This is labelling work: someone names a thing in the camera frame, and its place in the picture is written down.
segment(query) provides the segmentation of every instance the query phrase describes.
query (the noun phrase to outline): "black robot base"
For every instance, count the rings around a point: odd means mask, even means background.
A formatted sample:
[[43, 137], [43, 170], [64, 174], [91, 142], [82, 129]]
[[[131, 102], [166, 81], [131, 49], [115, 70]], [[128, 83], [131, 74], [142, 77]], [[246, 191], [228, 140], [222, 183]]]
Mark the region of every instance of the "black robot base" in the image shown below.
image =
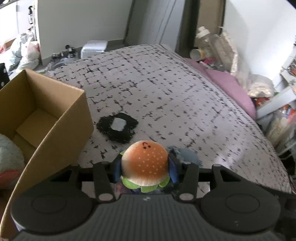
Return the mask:
[[[122, 194], [116, 200], [110, 182], [120, 178], [120, 161], [118, 155], [92, 168], [69, 166], [21, 194], [11, 207], [20, 231], [13, 240], [279, 241], [276, 223], [287, 215], [296, 219], [295, 195], [251, 183], [218, 164], [181, 164], [172, 154], [170, 177], [181, 183], [176, 196]], [[82, 181], [94, 182], [95, 199], [81, 191]], [[199, 199], [198, 182], [211, 188]]]

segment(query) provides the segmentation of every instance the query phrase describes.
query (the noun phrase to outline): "box flap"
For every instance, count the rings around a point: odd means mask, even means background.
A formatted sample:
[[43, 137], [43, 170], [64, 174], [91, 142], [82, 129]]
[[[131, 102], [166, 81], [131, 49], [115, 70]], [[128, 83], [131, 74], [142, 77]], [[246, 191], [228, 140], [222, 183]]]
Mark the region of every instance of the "box flap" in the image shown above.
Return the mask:
[[38, 108], [17, 128], [17, 133], [37, 148], [57, 120]]
[[84, 93], [84, 90], [53, 80], [33, 70], [26, 69], [26, 73], [37, 107], [56, 118], [60, 118]]
[[16, 234], [10, 215], [13, 200], [28, 188], [74, 163], [93, 130], [86, 94], [83, 92], [56, 122], [26, 165], [6, 206], [0, 224], [1, 237], [12, 238]]
[[34, 110], [34, 96], [22, 71], [0, 90], [0, 133], [13, 139], [15, 130]]
[[5, 208], [7, 205], [7, 200], [5, 198], [3, 198], [2, 196], [0, 196], [0, 217], [2, 218]]
[[18, 133], [15, 135], [12, 141], [22, 151], [22, 154], [25, 158], [25, 163], [27, 164], [36, 151], [36, 148], [32, 146], [29, 142], [27, 142], [24, 138], [22, 138]]

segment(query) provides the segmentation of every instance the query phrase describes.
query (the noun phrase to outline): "plastic bag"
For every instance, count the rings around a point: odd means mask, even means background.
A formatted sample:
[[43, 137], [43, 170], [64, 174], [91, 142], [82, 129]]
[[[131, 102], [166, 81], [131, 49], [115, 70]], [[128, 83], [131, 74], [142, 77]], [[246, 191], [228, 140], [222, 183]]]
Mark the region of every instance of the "plastic bag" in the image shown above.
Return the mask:
[[252, 98], [274, 96], [274, 84], [269, 78], [259, 74], [253, 74], [251, 80], [252, 84], [247, 92], [248, 96]]
[[0, 43], [0, 54], [4, 53], [6, 51], [6, 44], [5, 43]]
[[28, 34], [20, 34], [12, 43], [10, 49], [8, 50], [9, 58], [8, 61], [5, 62], [6, 69], [8, 71], [12, 71], [15, 66], [17, 66], [22, 59], [21, 54], [21, 45], [26, 43], [30, 35]]
[[250, 68], [247, 62], [241, 57], [238, 56], [237, 59], [237, 72], [236, 79], [238, 84], [247, 92], [252, 84]]
[[267, 140], [274, 147], [279, 143], [285, 143], [289, 137], [291, 130], [295, 127], [296, 112], [289, 105], [286, 105], [274, 112], [272, 121], [265, 133]]
[[52, 54], [51, 61], [45, 68], [45, 72], [55, 70], [61, 66], [73, 63], [76, 60], [78, 60], [78, 58], [73, 54], [70, 55], [68, 51], [54, 53]]
[[28, 41], [21, 46], [22, 59], [16, 69], [17, 73], [23, 69], [35, 69], [39, 65], [39, 44], [31, 40], [32, 37], [29, 37]]
[[293, 59], [292, 63], [287, 69], [290, 74], [296, 77], [296, 59]]
[[227, 70], [232, 76], [236, 76], [238, 53], [236, 46], [225, 30], [223, 30], [222, 34], [219, 36], [219, 40], [215, 43], [215, 48], [225, 70]]

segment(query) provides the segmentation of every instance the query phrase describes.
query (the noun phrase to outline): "gray patterned bedspread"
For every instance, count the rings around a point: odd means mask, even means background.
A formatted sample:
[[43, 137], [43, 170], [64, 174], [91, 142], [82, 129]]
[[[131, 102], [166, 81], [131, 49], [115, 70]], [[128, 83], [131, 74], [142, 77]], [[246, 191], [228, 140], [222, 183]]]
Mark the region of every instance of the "gray patterned bedspread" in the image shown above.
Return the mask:
[[[290, 192], [289, 177], [252, 118], [207, 77], [161, 45], [126, 47], [48, 73], [86, 91], [94, 132], [82, 167], [112, 161], [130, 144], [96, 129], [102, 117], [124, 112], [139, 121], [131, 143], [151, 139], [194, 151], [203, 167], [222, 164], [246, 179]], [[199, 186], [198, 196], [209, 191]]]

